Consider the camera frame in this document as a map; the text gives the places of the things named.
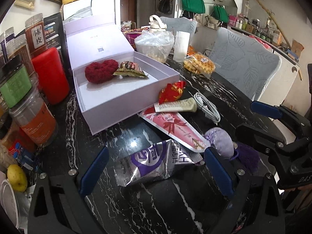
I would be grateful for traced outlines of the red plastic bottle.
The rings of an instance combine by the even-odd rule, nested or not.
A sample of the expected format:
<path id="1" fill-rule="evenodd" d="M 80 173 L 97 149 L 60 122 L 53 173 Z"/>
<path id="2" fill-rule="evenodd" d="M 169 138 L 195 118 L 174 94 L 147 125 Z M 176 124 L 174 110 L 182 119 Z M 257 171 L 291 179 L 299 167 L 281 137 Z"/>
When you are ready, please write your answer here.
<path id="1" fill-rule="evenodd" d="M 69 94 L 69 83 L 55 47 L 47 49 L 32 59 L 38 74 L 39 85 L 51 105 L 63 101 Z"/>

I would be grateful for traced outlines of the black hanging handbag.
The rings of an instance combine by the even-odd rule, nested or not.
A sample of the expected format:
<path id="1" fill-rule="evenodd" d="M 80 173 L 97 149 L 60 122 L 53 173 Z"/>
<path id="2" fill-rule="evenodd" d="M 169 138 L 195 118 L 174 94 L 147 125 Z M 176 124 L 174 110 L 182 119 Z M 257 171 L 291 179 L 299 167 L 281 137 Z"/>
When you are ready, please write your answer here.
<path id="1" fill-rule="evenodd" d="M 173 10 L 172 0 L 160 0 L 157 11 L 161 14 L 171 14 Z"/>

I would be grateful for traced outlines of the pink rose mask sachet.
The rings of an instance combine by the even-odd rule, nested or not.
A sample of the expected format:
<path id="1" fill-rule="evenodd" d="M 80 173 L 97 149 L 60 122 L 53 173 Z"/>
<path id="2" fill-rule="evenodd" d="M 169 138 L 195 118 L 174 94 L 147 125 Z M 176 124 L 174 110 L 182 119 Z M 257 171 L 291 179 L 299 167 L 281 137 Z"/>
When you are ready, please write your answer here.
<path id="1" fill-rule="evenodd" d="M 151 107 L 142 111 L 140 117 L 195 153 L 210 147 L 210 142 L 179 113 L 155 113 Z"/>

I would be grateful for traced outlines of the silver purple snack packet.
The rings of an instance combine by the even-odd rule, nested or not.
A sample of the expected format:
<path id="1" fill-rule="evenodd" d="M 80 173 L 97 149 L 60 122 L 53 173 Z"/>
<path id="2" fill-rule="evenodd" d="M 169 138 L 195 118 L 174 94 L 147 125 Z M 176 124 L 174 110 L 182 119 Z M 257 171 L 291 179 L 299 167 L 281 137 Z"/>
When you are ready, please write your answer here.
<path id="1" fill-rule="evenodd" d="M 118 160 L 114 166 L 115 180 L 122 187 L 165 180 L 181 168 L 202 161 L 201 154 L 168 139 Z"/>

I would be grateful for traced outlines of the dark red fluffy scrunchie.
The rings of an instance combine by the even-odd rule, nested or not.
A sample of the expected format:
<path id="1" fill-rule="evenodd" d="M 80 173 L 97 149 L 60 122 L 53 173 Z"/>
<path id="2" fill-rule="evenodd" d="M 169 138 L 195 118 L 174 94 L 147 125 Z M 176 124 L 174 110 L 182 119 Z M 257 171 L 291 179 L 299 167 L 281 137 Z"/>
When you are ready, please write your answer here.
<path id="1" fill-rule="evenodd" d="M 93 62 L 85 68 L 85 77 L 90 83 L 104 83 L 113 78 L 113 73 L 118 69 L 118 66 L 118 62 L 113 59 Z"/>

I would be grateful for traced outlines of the green red snack packet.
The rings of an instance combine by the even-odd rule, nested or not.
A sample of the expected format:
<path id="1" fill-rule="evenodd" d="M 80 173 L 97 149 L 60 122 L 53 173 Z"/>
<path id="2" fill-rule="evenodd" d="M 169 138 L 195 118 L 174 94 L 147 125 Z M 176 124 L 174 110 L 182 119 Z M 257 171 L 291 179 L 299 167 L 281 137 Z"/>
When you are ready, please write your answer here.
<path id="1" fill-rule="evenodd" d="M 123 61 L 113 75 L 120 75 L 122 77 L 147 78 L 141 67 L 132 61 Z"/>

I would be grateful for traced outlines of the bowl in clear plastic bag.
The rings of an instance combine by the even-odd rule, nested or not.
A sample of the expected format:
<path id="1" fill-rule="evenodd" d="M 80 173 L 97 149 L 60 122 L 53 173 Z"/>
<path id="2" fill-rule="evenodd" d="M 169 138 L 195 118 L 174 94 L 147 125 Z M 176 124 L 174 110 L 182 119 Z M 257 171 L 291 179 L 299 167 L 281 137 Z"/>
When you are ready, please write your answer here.
<path id="1" fill-rule="evenodd" d="M 174 45 L 174 35 L 169 31 L 149 32 L 143 30 L 135 40 L 137 52 L 160 63 L 165 63 Z"/>

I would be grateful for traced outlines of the green label black-lid jar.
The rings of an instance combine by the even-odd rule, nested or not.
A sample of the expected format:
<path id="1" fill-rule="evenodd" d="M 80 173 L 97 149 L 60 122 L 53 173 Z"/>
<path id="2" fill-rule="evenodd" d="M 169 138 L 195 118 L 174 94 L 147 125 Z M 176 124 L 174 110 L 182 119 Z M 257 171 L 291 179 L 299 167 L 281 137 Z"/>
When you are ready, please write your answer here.
<path id="1" fill-rule="evenodd" d="M 8 108 L 13 108 L 31 90 L 27 69 L 18 54 L 1 67 L 1 95 Z"/>

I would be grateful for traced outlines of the grey leaf-pattern chair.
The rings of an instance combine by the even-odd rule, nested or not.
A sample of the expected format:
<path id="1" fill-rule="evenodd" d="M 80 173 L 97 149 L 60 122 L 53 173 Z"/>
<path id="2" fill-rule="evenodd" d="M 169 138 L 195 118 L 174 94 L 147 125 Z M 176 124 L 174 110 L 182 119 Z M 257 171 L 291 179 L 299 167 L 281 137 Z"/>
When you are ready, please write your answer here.
<path id="1" fill-rule="evenodd" d="M 195 34 L 196 31 L 196 27 L 197 27 L 197 22 L 187 19 L 187 18 L 167 18 L 162 16 L 161 21 L 167 25 L 166 30 L 172 32 L 174 35 L 176 35 L 176 33 L 178 31 L 181 32 L 188 32 L 190 34 L 190 39 L 192 39 L 192 37 Z"/>
<path id="2" fill-rule="evenodd" d="M 216 72 L 252 101 L 259 100 L 281 67 L 282 59 L 251 37 L 217 30 L 210 60 Z"/>

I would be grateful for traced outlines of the cream lotion tube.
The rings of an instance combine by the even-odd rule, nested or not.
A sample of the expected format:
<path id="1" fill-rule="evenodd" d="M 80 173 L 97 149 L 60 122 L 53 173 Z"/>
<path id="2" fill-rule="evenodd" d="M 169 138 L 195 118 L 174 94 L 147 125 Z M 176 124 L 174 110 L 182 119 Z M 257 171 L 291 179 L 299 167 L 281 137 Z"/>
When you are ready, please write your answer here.
<path id="1" fill-rule="evenodd" d="M 196 112 L 197 103 L 194 98 L 188 98 L 184 100 L 177 100 L 173 102 L 166 103 L 156 103 L 154 104 L 154 109 L 156 113 L 178 113 L 178 112 Z"/>

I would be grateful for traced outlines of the grey leaf-pattern chair far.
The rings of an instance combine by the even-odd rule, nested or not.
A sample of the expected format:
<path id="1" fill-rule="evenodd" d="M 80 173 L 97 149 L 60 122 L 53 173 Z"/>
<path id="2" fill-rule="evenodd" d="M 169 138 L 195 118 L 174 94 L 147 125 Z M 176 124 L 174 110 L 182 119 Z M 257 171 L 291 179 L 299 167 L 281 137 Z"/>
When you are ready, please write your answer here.
<path id="1" fill-rule="evenodd" d="M 187 19 L 187 18 L 167 18 L 162 16 L 161 21 L 167 25 L 166 30 L 172 32 L 174 35 L 176 35 L 176 33 L 178 31 L 181 32 L 188 32 L 190 34 L 190 39 L 192 39 L 192 37 L 195 34 L 196 31 L 196 27 L 197 27 L 197 22 Z"/>

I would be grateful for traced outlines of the red gold candy packet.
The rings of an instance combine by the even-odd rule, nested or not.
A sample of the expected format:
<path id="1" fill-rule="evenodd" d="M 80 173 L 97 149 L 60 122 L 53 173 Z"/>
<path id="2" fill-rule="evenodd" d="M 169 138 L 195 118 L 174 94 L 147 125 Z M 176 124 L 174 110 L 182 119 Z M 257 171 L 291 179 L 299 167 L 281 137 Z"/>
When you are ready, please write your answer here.
<path id="1" fill-rule="evenodd" d="M 168 83 L 159 93 L 159 104 L 174 102 L 181 98 L 183 90 L 186 86 L 185 81 Z"/>

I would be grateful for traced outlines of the bag of fried snacks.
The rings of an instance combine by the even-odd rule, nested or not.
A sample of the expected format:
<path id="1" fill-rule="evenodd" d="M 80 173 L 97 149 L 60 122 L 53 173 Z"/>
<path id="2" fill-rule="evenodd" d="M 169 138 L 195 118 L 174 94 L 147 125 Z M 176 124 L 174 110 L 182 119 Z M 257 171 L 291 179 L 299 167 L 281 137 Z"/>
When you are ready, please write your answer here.
<path id="1" fill-rule="evenodd" d="M 194 74 L 212 74 L 215 71 L 214 62 L 201 53 L 187 56 L 183 61 L 183 67 Z"/>

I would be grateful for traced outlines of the jar with chenpi label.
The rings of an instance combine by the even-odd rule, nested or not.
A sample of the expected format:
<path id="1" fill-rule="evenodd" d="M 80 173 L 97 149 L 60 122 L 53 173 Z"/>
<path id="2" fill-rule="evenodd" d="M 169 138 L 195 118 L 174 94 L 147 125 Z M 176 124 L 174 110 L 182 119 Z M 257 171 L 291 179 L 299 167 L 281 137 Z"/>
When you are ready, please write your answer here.
<path id="1" fill-rule="evenodd" d="M 25 21 L 25 36 L 32 59 L 48 49 L 42 13 L 36 14 Z"/>

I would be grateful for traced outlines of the green tote bag left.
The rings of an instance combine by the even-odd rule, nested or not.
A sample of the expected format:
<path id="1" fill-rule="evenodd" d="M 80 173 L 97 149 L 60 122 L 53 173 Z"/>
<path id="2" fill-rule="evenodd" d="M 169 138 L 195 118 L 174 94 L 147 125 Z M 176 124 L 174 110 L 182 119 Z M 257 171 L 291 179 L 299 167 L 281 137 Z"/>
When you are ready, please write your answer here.
<path id="1" fill-rule="evenodd" d="M 206 12 L 203 0 L 181 0 L 183 11 L 195 14 L 204 14 Z"/>

